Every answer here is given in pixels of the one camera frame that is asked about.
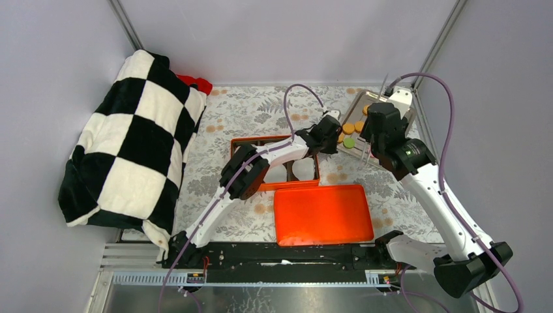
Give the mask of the green cookie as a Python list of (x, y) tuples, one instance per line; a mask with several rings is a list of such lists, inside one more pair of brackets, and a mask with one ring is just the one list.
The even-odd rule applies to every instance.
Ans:
[(353, 149), (355, 147), (355, 140), (353, 138), (344, 138), (342, 144), (346, 149)]

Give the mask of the stainless steel tray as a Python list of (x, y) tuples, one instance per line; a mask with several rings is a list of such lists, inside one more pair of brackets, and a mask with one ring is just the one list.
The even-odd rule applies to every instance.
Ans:
[[(343, 113), (341, 113), (340, 122), (342, 125), (345, 123), (355, 124), (358, 121), (365, 122), (367, 120), (367, 115), (363, 114), (363, 107), (370, 103), (369, 97), (366, 95), (367, 91), (374, 94), (378, 94), (378, 92), (373, 92), (368, 89), (357, 90), (355, 94), (355, 98), (352, 100), (349, 108), (345, 110)], [(381, 102), (387, 102), (387, 101), (388, 101), (387, 97), (383, 94), (381, 96)], [(364, 139), (360, 137), (360, 133), (357, 133), (357, 132), (354, 132), (353, 134), (350, 134), (350, 135), (345, 135), (345, 138), (353, 138), (355, 140), (355, 147), (353, 149), (346, 149), (342, 143), (338, 143), (337, 148), (361, 160), (363, 147), (365, 146), (366, 141), (364, 141)]]

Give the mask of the orange cookie tin box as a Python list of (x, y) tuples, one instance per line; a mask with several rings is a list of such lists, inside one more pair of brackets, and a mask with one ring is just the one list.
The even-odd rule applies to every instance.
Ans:
[[(279, 135), (279, 136), (259, 136), (259, 137), (249, 137), (249, 138), (234, 138), (230, 141), (230, 156), (232, 157), (235, 154), (235, 151), (242, 145), (251, 144), (253, 146), (263, 146), (267, 144), (272, 144), (280, 142), (289, 137), (289, 135)], [(310, 156), (313, 158), (316, 163), (316, 173), (315, 178), (310, 181), (299, 181), (292, 173), (292, 164), (295, 161), (289, 161), (284, 163), (288, 170), (288, 181), (284, 183), (262, 183), (258, 189), (259, 192), (266, 191), (275, 191), (285, 188), (304, 188), (318, 186), (320, 183), (320, 169), (317, 156)]]

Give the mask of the steel tongs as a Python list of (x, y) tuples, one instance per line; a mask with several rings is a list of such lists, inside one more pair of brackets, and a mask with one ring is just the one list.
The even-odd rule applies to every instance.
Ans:
[[(372, 105), (373, 103), (381, 102), (381, 96), (385, 91), (385, 84), (386, 84), (388, 75), (389, 74), (385, 75), (378, 94), (374, 94), (369, 91), (366, 92), (366, 95), (369, 97), (369, 101), (370, 101), (370, 103), (368, 104), (369, 106)], [(371, 155), (370, 144), (368, 142), (365, 142), (365, 146), (363, 147), (361, 160), (364, 160), (366, 165), (377, 166), (378, 161), (375, 161), (374, 157)]]

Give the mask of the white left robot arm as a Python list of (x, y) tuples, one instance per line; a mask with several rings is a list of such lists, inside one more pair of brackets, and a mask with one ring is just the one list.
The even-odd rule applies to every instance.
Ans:
[(337, 140), (342, 130), (340, 112), (330, 110), (321, 121), (295, 131), (289, 138), (262, 146), (243, 145), (234, 152), (221, 171), (215, 195), (200, 216), (185, 231), (185, 242), (177, 246), (173, 237), (172, 249), (177, 252), (175, 262), (193, 268), (202, 261), (201, 248), (210, 243), (217, 226), (238, 203), (253, 196), (264, 182), (271, 168), (285, 163), (311, 158), (318, 153), (337, 153)]

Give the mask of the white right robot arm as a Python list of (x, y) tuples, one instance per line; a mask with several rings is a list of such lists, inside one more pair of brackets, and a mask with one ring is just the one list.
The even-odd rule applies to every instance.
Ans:
[(374, 260), (384, 269), (397, 262), (434, 275), (451, 297), (460, 298), (499, 273), (513, 251), (506, 242), (494, 242), (467, 214), (439, 177), (434, 155), (424, 142), (405, 135), (407, 119), (391, 103), (368, 107), (361, 137), (370, 144), (380, 166), (408, 190), (439, 231), (440, 248), (390, 231), (376, 239)]

